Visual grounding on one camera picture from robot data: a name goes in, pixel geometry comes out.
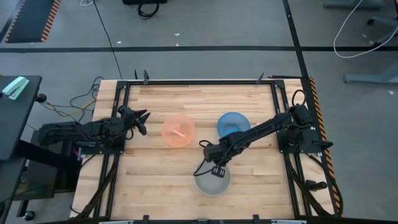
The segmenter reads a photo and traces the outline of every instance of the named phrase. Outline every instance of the blue bowl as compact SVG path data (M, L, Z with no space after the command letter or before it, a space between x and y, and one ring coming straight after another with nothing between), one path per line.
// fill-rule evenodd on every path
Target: blue bowl
M217 132L221 138L233 132L247 131L248 129L250 129L250 122L237 112L226 113L217 122Z

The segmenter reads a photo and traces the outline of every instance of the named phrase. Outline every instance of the gray bowl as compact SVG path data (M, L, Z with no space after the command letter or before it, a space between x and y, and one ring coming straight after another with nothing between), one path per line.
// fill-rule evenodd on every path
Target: gray bowl
M209 170L213 166L215 166L213 162L204 162L198 173ZM211 172L195 177L195 183L199 191L207 196L219 196L226 192L231 182L231 173L227 166L224 169L225 175L223 178L216 177Z

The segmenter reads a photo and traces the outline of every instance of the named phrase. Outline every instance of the white cable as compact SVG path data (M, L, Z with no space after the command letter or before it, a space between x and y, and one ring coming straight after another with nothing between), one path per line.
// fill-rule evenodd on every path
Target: white cable
M92 4L94 3L94 0L91 0L90 3L88 3L88 4L83 4L83 2L88 2L88 1L89 1L89 0L81 0L80 5L83 6L83 7L86 7L86 6L90 6L90 5L92 5Z
M335 53L337 54L337 56L339 56L339 57L341 57L341 58L355 58L355 57L358 57L358 56L360 56L360 55L364 55L364 54L367 54L367 53L372 52L372 51L374 51L374 50L377 50L377 49L381 48L383 45L385 45L386 43L388 43L388 42L395 36L396 32L398 31L398 27L397 27L397 28L395 29L395 31L392 33L391 37L388 38L388 40L386 40L386 41L385 41L384 43L382 43L381 45L379 45L379 46L377 46L377 47L375 47L375 48L373 48L373 49L371 49L371 50L368 50L367 52L362 52L362 53L360 53L360 54L352 55L352 56L341 56L340 54L338 54L338 52L337 52L337 50L336 50L336 40L337 40L337 37L340 35L340 32L341 32L341 30L343 29L343 27L345 26L345 24L346 24L348 18L352 15L352 13L356 10L356 8L358 8L358 6L359 6L362 2L363 2L363 0L360 0L359 3L358 3L358 5L356 5L356 7L351 11L350 14L348 14L348 16L347 16L346 20L344 21L343 25L341 25L340 30L338 31L338 33L337 33L337 35L336 35L336 37L335 37L335 40L333 41L333 48L334 48L334 50L335 50Z

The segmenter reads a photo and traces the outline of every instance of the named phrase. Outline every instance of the plastic bowl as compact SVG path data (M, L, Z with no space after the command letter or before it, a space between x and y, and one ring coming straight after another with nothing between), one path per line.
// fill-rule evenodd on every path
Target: plastic bowl
M217 132L222 138L236 131L250 129L249 120L238 112L229 112L221 116L217 122Z
M184 147L195 138L195 123L185 115L168 117L163 123L162 137L173 147Z

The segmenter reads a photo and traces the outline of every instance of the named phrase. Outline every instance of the teal object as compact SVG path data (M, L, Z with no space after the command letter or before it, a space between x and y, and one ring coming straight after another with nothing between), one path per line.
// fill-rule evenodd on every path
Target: teal object
M217 122L217 132L221 138L236 131L247 131L249 129L249 120L238 112L226 113Z
M12 100L16 100L20 93L24 90L24 88L29 83L29 80L25 77L18 77L14 81L12 81L8 86L6 86L2 92L8 96L8 98Z

